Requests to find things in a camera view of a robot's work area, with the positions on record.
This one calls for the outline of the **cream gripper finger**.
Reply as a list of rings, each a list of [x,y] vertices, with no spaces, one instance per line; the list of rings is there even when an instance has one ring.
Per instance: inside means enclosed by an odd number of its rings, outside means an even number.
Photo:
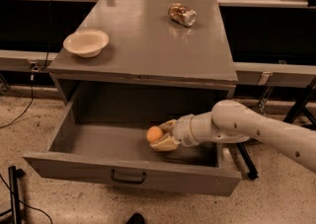
[[[159,125],[159,128],[160,128],[164,133],[166,133],[166,132],[172,133],[176,122],[177,122],[177,121],[176,121],[175,119],[168,120],[168,121],[166,121],[166,122],[160,124],[160,125]]]
[[[158,152],[174,151],[180,143],[171,133],[166,133],[161,139],[150,144],[150,147]]]

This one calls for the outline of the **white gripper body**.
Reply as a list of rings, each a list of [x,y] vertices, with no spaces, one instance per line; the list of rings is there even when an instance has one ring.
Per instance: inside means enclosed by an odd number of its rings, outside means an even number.
[[[191,122],[193,117],[194,116],[192,114],[180,117],[175,122],[172,130],[175,139],[185,147],[193,147],[198,145],[198,142],[194,138],[191,129]]]

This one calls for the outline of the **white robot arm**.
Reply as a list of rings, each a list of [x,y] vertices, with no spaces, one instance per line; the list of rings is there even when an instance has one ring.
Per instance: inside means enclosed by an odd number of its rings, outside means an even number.
[[[181,145],[240,143],[250,138],[316,172],[315,130],[267,118],[232,100],[216,103],[210,112],[188,114],[152,126],[146,133],[151,148],[160,152],[174,151]]]

